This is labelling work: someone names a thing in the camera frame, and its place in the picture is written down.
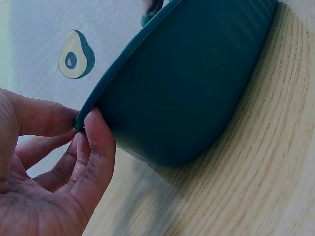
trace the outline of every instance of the avocado print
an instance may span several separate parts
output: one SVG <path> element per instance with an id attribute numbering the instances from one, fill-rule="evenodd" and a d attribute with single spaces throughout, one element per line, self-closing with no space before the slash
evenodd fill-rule
<path id="1" fill-rule="evenodd" d="M 66 38 L 58 60 L 59 71 L 70 79 L 86 76 L 95 65 L 95 55 L 84 35 L 72 30 Z"/>

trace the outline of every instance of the teal bowl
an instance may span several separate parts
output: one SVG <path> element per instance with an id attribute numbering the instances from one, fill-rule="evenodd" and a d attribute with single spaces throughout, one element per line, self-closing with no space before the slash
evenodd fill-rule
<path id="1" fill-rule="evenodd" d="M 173 0 L 130 41 L 83 105 L 98 107 L 117 146 L 150 164 L 198 157 L 225 129 L 277 0 Z"/>

